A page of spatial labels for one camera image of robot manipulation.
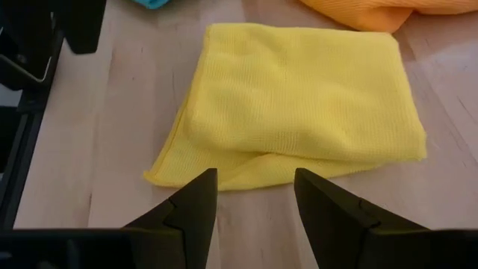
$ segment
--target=microfiber cloth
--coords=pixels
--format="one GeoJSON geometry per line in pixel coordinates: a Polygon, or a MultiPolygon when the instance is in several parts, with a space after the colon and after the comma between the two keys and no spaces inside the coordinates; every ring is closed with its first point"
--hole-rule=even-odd
{"type": "Polygon", "coordinates": [[[478,10],[478,0],[300,0],[334,20],[363,31],[393,33],[414,10],[459,14],[478,10]]]}
{"type": "Polygon", "coordinates": [[[144,176],[181,187],[216,167],[221,191],[245,190],[419,160],[425,140],[390,34],[217,24],[144,176]]]}
{"type": "Polygon", "coordinates": [[[148,9],[156,9],[162,7],[169,0],[134,0],[138,4],[142,4],[148,9]]]}

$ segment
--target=yellow microfiber cloth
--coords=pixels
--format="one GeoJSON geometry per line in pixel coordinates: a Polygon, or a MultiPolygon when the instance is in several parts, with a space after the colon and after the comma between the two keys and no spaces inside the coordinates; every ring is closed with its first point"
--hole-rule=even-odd
{"type": "Polygon", "coordinates": [[[222,191],[260,188],[419,160],[425,140],[391,35],[217,24],[144,176],[181,187],[216,167],[222,191]]]}
{"type": "Polygon", "coordinates": [[[459,14],[478,10],[478,0],[300,0],[334,20],[363,31],[393,33],[414,10],[459,14]]]}

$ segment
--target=yellow towel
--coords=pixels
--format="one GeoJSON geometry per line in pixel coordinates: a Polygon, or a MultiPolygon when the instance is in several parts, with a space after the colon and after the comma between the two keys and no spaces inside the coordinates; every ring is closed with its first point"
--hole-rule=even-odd
{"type": "Polygon", "coordinates": [[[212,25],[185,103],[145,177],[181,187],[209,167],[220,190],[331,177],[426,155],[389,34],[212,25]]]}
{"type": "Polygon", "coordinates": [[[300,0],[334,20],[363,31],[395,32],[414,10],[459,14],[478,10],[478,0],[300,0]]]}

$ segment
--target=wooden surface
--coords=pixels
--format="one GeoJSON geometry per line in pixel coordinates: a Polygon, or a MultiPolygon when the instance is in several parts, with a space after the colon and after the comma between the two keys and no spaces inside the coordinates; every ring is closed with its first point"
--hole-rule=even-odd
{"type": "MultiPolygon", "coordinates": [[[[98,52],[63,48],[17,228],[120,227],[174,190],[142,179],[213,22],[342,28],[295,0],[109,1],[98,52]]],[[[478,13],[413,15],[395,34],[429,157],[333,181],[429,228],[478,228],[478,13]]],[[[316,268],[291,185],[218,199],[208,268],[316,268]]]]}

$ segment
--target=folded towel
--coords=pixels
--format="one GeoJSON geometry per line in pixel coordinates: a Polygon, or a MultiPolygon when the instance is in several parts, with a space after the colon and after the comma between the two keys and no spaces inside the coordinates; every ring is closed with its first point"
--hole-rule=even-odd
{"type": "Polygon", "coordinates": [[[185,103],[151,171],[181,187],[209,167],[220,190],[340,176],[426,155],[390,34],[212,25],[185,103]]]}
{"type": "Polygon", "coordinates": [[[459,14],[478,10],[478,0],[301,0],[334,20],[362,31],[396,31],[416,10],[459,14]]]}

